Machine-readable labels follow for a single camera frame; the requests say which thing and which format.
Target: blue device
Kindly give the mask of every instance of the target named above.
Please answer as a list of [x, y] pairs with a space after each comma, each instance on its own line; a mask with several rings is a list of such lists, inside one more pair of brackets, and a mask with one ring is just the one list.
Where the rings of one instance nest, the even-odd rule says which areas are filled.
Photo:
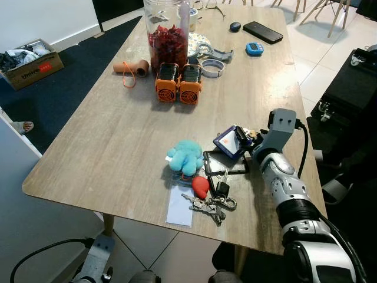
[[246, 44], [246, 53], [250, 56], [260, 56], [263, 53], [263, 46], [258, 42], [250, 42]]
[[245, 152], [241, 148], [242, 146], [249, 146], [253, 142], [245, 135], [243, 130], [243, 139], [240, 140], [237, 128], [239, 127], [233, 125], [213, 140], [213, 143], [233, 160], [239, 159]]

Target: cardboard box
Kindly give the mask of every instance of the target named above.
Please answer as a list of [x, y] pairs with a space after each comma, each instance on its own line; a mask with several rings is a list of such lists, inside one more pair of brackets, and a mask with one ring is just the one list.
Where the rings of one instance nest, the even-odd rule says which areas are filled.
[[7, 82], [15, 89], [19, 90], [27, 85], [34, 83], [58, 70], [64, 68], [63, 63], [60, 60], [58, 53], [45, 41], [34, 40], [28, 44], [32, 44], [36, 41], [42, 41], [46, 49], [51, 52], [45, 54], [38, 59], [35, 59], [25, 65], [13, 68], [2, 75], [7, 80]]

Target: wooden table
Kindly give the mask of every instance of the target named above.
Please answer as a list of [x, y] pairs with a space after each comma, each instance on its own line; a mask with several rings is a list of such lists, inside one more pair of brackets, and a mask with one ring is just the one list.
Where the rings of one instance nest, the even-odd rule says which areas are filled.
[[[142, 19], [27, 177], [24, 192], [102, 212], [108, 231], [115, 215], [281, 254], [280, 226], [257, 166], [248, 175], [228, 178], [230, 196], [238, 205], [226, 213], [221, 227], [202, 213], [194, 213], [191, 228], [166, 223], [171, 171], [164, 158], [178, 141], [195, 140], [203, 150], [211, 150], [217, 133], [232, 124], [266, 129], [269, 112], [277, 107], [296, 111], [306, 122], [283, 12], [230, 5], [221, 9], [225, 20], [216, 9], [202, 10], [196, 32], [207, 36], [218, 50], [234, 50], [234, 58], [222, 77], [203, 79], [197, 106], [158, 102], [151, 74], [138, 78], [129, 90], [113, 73], [113, 62], [149, 60]], [[228, 32], [233, 21], [260, 22], [284, 39], [275, 45], [263, 43], [263, 55], [249, 57], [246, 43], [260, 40], [244, 31]], [[285, 146], [295, 168], [303, 145], [303, 133], [295, 131]], [[311, 144], [302, 179], [325, 214]]]

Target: orange cord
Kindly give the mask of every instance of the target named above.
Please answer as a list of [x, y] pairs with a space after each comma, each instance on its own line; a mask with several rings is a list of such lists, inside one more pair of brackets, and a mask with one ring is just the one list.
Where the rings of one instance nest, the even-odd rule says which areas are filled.
[[[134, 88], [135, 85], [136, 85], [136, 78], [135, 78], [135, 75], [134, 75], [134, 72], [132, 72], [131, 68], [127, 65], [126, 62], [123, 61], [123, 65], [124, 65], [124, 69], [123, 69], [123, 85], [127, 88]], [[124, 73], [125, 73], [125, 68], [128, 68], [128, 70], [131, 72], [131, 75], [133, 76], [134, 78], [134, 84], [133, 85], [126, 85], [125, 84], [125, 77], [124, 77]]]
[[182, 173], [182, 180], [184, 180], [184, 181], [189, 181], [190, 180], [190, 178], [185, 179], [183, 176], [184, 176], [184, 174]]

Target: black smartphone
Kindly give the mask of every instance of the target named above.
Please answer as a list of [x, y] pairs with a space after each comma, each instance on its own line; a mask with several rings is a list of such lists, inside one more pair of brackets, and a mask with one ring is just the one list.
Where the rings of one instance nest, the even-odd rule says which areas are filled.
[[266, 41], [269, 44], [274, 44], [283, 39], [283, 35], [273, 31], [272, 29], [261, 25], [258, 22], [250, 22], [243, 26], [243, 30], [247, 31], [261, 40]]

